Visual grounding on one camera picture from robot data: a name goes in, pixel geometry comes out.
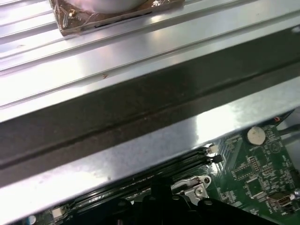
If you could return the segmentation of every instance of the black cable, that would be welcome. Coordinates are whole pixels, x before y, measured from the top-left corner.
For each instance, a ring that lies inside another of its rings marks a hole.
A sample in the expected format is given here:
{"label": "black cable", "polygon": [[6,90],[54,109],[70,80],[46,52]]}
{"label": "black cable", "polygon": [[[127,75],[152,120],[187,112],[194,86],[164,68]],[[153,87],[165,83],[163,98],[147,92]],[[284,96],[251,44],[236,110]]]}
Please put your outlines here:
{"label": "black cable", "polygon": [[282,136],[282,135],[287,135],[287,134],[299,132],[299,131],[300,131],[300,124],[295,124],[286,129],[279,130],[278,132],[279,132],[280,136]]}

